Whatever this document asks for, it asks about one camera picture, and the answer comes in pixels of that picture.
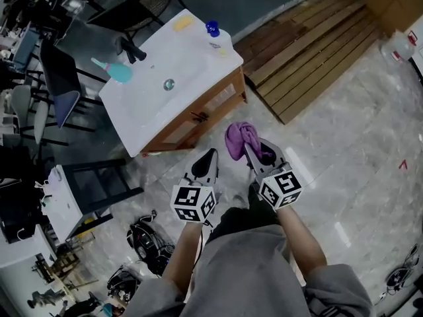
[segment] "drain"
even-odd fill
[[[163,83],[163,88],[165,90],[171,90],[174,87],[174,80],[173,79],[167,79],[164,83]]]

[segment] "black faucet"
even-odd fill
[[[130,63],[134,63],[137,59],[143,61],[147,57],[147,54],[135,46],[132,41],[128,41],[122,36],[116,39],[115,45],[118,55],[125,51]]]

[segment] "white sink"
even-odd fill
[[[132,121],[141,127],[149,125],[166,104],[176,98],[192,81],[206,72],[206,58],[200,51],[190,52],[190,45],[180,36],[173,37],[151,56],[146,67],[144,61],[134,65],[136,73],[129,84],[120,89],[121,105]],[[165,89],[171,79],[174,87]]]
[[[180,32],[174,22],[184,15],[194,22]],[[236,51],[214,56],[206,41],[204,23],[183,10],[140,47],[147,57],[133,65],[131,81],[110,79],[100,91],[108,115],[130,156],[136,156],[154,136],[193,101],[243,64]],[[172,79],[174,87],[164,88]]]

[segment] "wooden pallet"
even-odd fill
[[[380,33],[363,0],[306,0],[234,47],[263,102],[288,123],[335,82]]]

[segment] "marble floor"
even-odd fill
[[[153,227],[177,241],[183,224],[169,208],[170,193],[186,161],[198,151],[219,151],[221,197],[213,224],[231,206],[233,195],[247,194],[246,160],[231,160],[224,133],[230,123],[248,121],[261,137],[283,149],[299,175],[305,189],[293,207],[328,261],[350,264],[376,303],[390,270],[422,241],[423,213],[423,88],[408,63],[388,64],[378,46],[288,125],[276,121],[248,90],[249,103],[228,114],[193,151],[133,159],[128,178],[145,193],[115,205],[114,219],[96,228],[95,241],[80,253],[100,280],[98,294],[106,294],[105,281],[122,264],[142,277],[152,276],[126,243],[128,225],[137,217],[156,209]],[[403,160],[407,168],[399,168]],[[388,311],[411,289],[389,296],[378,309]]]

